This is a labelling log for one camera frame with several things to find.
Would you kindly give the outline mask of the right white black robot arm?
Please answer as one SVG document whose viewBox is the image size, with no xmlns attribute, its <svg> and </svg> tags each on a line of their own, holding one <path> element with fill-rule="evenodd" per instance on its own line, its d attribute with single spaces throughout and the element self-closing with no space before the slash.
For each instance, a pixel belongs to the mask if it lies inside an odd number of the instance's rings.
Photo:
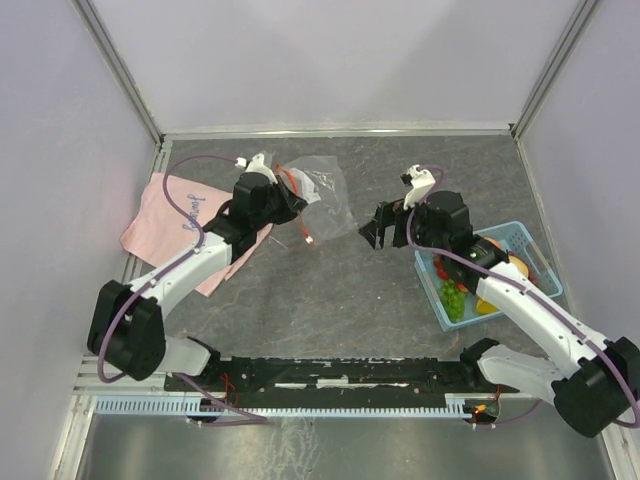
<svg viewBox="0 0 640 480">
<path fill-rule="evenodd" d="M 493 383 L 534 396 L 588 438 L 611 424 L 638 428 L 637 419 L 621 418 L 639 411 L 638 347 L 626 337 L 608 339 L 546 296 L 506 251 L 475 233 L 460 194 L 439 191 L 412 206 L 382 202 L 359 232 L 380 249 L 388 228 L 394 247 L 439 257 L 451 280 L 495 306 L 546 354 L 537 358 L 483 341 L 458 368 L 463 386 L 481 391 Z"/>
</svg>

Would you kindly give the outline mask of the red strawberries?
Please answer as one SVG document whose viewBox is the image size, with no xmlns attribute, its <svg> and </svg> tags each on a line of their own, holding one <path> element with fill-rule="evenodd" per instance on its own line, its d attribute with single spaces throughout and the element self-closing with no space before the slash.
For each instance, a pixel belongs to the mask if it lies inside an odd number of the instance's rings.
<svg viewBox="0 0 640 480">
<path fill-rule="evenodd" d="M 446 273 L 442 262 L 441 262 L 441 257 L 439 255 L 436 255 L 433 259 L 433 265 L 436 268 L 436 274 L 437 276 L 443 280 L 443 281 L 449 281 L 450 277 L 449 275 Z M 468 289 L 462 285 L 461 283 L 456 283 L 456 288 L 461 291 L 461 292 L 467 292 Z"/>
</svg>

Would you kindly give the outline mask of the orange peach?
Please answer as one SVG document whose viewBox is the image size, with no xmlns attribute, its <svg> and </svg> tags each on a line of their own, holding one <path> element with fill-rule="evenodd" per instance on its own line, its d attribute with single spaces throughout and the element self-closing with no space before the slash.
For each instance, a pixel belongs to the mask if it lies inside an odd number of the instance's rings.
<svg viewBox="0 0 640 480">
<path fill-rule="evenodd" d="M 497 240 L 495 240 L 493 238 L 490 238 L 490 237 L 483 237 L 483 238 L 485 240 L 487 240 L 488 242 L 490 242 L 492 245 L 494 245 L 496 248 L 505 251 L 503 245 L 499 241 L 497 241 Z"/>
</svg>

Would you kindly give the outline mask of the yellow pear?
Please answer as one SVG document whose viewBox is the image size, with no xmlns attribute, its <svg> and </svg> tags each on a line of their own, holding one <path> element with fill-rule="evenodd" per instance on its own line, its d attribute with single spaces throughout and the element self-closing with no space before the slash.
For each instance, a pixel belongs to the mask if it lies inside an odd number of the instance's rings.
<svg viewBox="0 0 640 480">
<path fill-rule="evenodd" d="M 529 267 L 523 260 L 521 260 L 519 257 L 515 255 L 509 255 L 508 259 L 513 265 L 516 266 L 516 268 L 518 269 L 518 271 L 523 277 L 525 277 L 526 279 L 530 277 Z"/>
</svg>

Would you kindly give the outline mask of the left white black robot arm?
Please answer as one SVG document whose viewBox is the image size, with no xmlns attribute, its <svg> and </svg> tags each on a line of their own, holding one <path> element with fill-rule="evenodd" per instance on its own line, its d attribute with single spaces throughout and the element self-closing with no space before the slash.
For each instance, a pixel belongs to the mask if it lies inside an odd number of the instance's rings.
<svg viewBox="0 0 640 480">
<path fill-rule="evenodd" d="M 307 202 L 274 174 L 244 173 L 232 197 L 197 229 L 198 237 L 164 265 L 127 284 L 107 282 L 99 291 L 87 339 L 104 383 L 125 376 L 142 381 L 156 372 L 186 374 L 198 389 L 221 378 L 212 348 L 166 334 L 172 310 L 211 275 L 239 260 L 268 225 L 295 220 Z"/>
</svg>

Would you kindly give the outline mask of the clear orange zip top bag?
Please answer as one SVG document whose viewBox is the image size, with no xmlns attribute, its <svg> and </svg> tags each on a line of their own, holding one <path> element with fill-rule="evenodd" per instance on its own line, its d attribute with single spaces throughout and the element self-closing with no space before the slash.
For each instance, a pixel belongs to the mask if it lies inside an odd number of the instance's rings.
<svg viewBox="0 0 640 480">
<path fill-rule="evenodd" d="M 346 179 L 336 156 L 300 157 L 277 165 L 277 172 L 291 172 L 300 189 L 298 197 L 308 202 L 297 224 L 309 245 L 316 247 L 356 228 Z"/>
</svg>

